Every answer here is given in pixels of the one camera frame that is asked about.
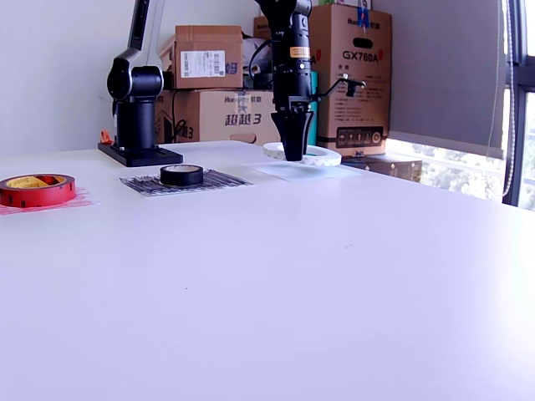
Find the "white tape roll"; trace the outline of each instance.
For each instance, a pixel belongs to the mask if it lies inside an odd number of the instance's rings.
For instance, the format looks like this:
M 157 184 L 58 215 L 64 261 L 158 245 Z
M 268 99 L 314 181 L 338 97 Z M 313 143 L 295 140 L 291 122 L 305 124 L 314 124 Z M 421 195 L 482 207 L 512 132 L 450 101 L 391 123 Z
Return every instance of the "white tape roll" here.
M 265 144 L 264 154 L 277 160 L 286 160 L 284 146 L 280 142 Z M 329 149 L 309 145 L 307 147 L 307 154 L 298 163 L 320 167 L 334 167 L 342 163 L 342 155 Z

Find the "blue object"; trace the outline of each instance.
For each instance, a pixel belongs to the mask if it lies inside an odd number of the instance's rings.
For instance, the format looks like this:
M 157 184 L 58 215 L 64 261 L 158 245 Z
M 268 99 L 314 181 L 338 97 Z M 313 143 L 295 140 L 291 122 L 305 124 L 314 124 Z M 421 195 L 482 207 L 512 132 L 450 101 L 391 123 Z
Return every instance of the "blue object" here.
M 312 79 L 312 93 L 316 94 L 318 92 L 318 73 L 313 71 L 310 75 Z M 318 137 L 318 102 L 313 102 L 311 108 L 314 112 L 314 117 L 312 118 L 310 130 L 308 131 L 308 144 L 315 146 L 316 138 Z
M 366 7 L 357 7 L 357 24 L 362 28 L 369 28 L 369 9 Z

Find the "black tape roll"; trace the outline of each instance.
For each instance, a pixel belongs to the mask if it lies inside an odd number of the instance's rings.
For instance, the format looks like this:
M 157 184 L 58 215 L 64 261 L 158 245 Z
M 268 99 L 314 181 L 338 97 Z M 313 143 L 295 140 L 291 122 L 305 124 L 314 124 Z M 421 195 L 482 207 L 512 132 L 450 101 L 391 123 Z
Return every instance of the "black tape roll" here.
M 168 165 L 160 170 L 163 185 L 188 186 L 202 184 L 204 170 L 198 165 Z

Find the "black cable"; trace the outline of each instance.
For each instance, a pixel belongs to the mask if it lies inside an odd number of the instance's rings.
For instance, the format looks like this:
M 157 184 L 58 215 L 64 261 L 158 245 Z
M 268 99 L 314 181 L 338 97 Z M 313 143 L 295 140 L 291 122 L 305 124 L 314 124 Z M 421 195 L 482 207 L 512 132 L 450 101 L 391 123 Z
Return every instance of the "black cable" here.
M 179 133 L 186 126 L 186 121 L 184 119 L 181 119 L 178 122 L 178 124 L 176 124 L 176 120 L 175 120 L 175 98 L 176 98 L 176 95 L 178 93 L 179 93 L 179 91 L 175 90 L 175 93 L 173 94 L 173 100 L 171 101 L 171 107 L 172 107 L 171 114 L 172 114 L 172 117 L 173 117 L 173 136 L 172 136 L 172 139 L 171 139 L 171 143 L 173 143 L 173 144 L 176 143 Z
M 270 43 L 272 42 L 271 39 L 269 40 L 266 40 L 264 43 L 262 43 L 260 46 L 258 46 L 258 48 L 255 50 L 255 52 L 252 54 L 252 57 L 251 57 L 251 61 L 249 61 L 249 78 L 252 79 L 252 85 L 254 87 L 254 83 L 255 83 L 255 79 L 254 79 L 254 75 L 252 74 L 252 62 L 254 61 L 254 59 L 258 56 L 258 54 L 260 52 L 262 52 L 262 50 L 268 46 Z

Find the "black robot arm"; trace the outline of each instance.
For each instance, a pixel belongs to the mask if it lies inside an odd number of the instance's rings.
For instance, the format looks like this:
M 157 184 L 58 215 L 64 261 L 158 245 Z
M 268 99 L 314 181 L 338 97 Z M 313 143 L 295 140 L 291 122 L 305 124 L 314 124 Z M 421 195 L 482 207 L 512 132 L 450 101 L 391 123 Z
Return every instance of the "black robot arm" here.
M 255 0 L 267 18 L 272 36 L 273 97 L 276 112 L 273 122 L 281 135 L 286 160 L 300 161 L 306 153 L 308 130 L 313 118 L 310 104 L 329 96 L 341 83 L 349 84 L 348 96 L 354 96 L 364 82 L 347 76 L 326 94 L 312 94 L 308 17 L 311 0 Z
M 164 88 L 157 46 L 165 0 L 136 0 L 128 48 L 113 62 L 108 91 L 114 99 L 117 132 L 99 149 L 129 167 L 170 165 L 182 156 L 156 144 L 155 101 Z

